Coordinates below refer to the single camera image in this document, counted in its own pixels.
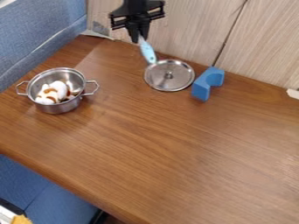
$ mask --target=yellow object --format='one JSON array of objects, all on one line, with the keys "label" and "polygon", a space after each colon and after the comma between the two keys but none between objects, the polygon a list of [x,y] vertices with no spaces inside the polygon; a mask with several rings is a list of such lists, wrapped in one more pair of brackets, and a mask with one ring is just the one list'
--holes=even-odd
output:
[{"label": "yellow object", "polygon": [[11,224],[33,224],[31,220],[27,219],[23,215],[15,216]]}]

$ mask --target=pot rim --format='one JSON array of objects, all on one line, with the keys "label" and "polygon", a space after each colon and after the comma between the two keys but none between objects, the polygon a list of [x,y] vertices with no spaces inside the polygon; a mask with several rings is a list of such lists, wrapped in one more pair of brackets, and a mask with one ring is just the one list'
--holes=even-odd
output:
[{"label": "pot rim", "polygon": [[[31,92],[31,87],[32,85],[34,84],[35,81],[38,81],[39,79],[43,78],[43,76],[47,75],[48,73],[51,73],[51,72],[57,72],[57,71],[61,71],[61,70],[67,70],[67,71],[72,71],[72,72],[75,72],[76,74],[78,74],[81,79],[83,80],[83,87],[82,87],[82,90],[74,97],[72,98],[71,100],[68,100],[68,101],[63,101],[63,102],[59,102],[59,103],[55,103],[53,105],[45,105],[45,104],[42,104],[42,103],[38,103],[36,102],[30,92]],[[47,106],[47,107],[54,107],[54,106],[59,106],[59,105],[64,105],[64,104],[67,104],[68,102],[72,102],[72,101],[75,101],[78,97],[80,97],[80,95],[83,93],[83,91],[85,90],[86,88],[86,84],[87,84],[87,78],[84,76],[83,73],[81,73],[80,71],[76,70],[76,69],[73,69],[73,68],[70,68],[70,67],[55,67],[55,68],[52,68],[52,69],[49,69],[49,70],[46,70],[42,73],[39,73],[37,74],[36,76],[34,76],[28,83],[27,85],[27,88],[26,88],[26,93],[27,93],[27,96],[28,98],[38,104],[38,105],[42,105],[42,106]]]}]

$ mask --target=wall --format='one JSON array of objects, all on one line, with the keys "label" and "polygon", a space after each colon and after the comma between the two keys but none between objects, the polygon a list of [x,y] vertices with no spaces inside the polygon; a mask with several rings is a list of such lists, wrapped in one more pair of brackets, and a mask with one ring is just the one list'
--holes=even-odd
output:
[{"label": "wall", "polygon": [[[211,65],[242,3],[243,0],[166,0],[167,17],[152,22],[149,42],[161,53]],[[108,13],[121,4],[122,0],[90,0],[89,28],[94,28],[94,22],[109,27]],[[111,34],[129,41],[125,30]]]},{"label": "wall", "polygon": [[299,88],[299,1],[249,1],[217,66],[285,88]]},{"label": "wall", "polygon": [[[89,28],[109,34],[108,13],[121,4],[90,0]],[[149,36],[157,51],[299,88],[298,0],[167,0],[166,5],[167,17],[152,23]],[[125,30],[110,35],[129,41]]]}]

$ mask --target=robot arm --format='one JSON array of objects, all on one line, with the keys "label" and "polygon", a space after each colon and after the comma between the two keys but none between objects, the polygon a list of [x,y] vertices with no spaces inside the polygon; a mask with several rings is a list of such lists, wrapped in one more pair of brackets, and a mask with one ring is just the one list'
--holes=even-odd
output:
[{"label": "robot arm", "polygon": [[132,42],[138,43],[139,35],[148,38],[152,20],[165,17],[164,5],[165,1],[124,0],[122,6],[109,15],[111,27],[113,30],[127,28]]}]

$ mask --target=white toy food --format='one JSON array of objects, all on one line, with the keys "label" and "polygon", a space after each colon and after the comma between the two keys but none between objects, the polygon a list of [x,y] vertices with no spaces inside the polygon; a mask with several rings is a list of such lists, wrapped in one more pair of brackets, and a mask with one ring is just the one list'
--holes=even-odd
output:
[{"label": "white toy food", "polygon": [[56,80],[50,85],[44,84],[39,91],[35,102],[44,105],[53,105],[65,100],[72,100],[73,84],[68,81],[66,84],[63,81]]}]

